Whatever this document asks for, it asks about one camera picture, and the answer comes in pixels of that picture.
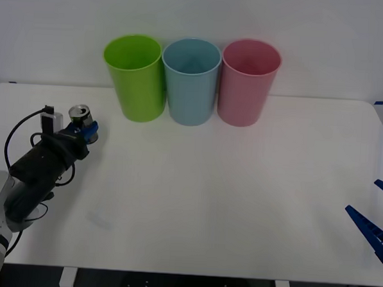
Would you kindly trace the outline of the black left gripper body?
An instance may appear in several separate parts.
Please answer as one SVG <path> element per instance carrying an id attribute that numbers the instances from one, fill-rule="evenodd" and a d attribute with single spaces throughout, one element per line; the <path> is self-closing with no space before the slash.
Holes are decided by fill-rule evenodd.
<path id="1" fill-rule="evenodd" d="M 59 156 L 62 162 L 74 164 L 83 160 L 89 154 L 86 141 L 80 132 L 73 126 L 67 126 L 49 136 L 51 149 Z"/>

